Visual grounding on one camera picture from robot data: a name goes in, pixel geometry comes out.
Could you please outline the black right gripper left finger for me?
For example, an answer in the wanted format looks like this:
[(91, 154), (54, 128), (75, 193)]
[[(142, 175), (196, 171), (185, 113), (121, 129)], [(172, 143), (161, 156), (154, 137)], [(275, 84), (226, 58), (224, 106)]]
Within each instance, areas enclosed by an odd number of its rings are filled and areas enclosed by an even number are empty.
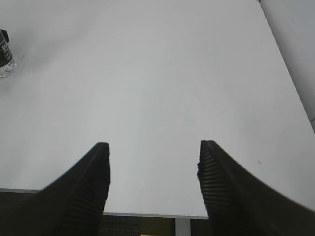
[(95, 144), (53, 183), (0, 217), (2, 236), (96, 236), (110, 186), (110, 148)]

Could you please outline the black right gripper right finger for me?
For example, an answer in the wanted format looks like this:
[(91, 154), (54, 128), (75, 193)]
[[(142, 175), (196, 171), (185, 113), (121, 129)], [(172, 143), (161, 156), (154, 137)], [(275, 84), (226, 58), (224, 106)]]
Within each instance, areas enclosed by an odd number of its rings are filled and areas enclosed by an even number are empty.
[(315, 212), (266, 185), (214, 141), (201, 141), (198, 180), (215, 236), (313, 236)]

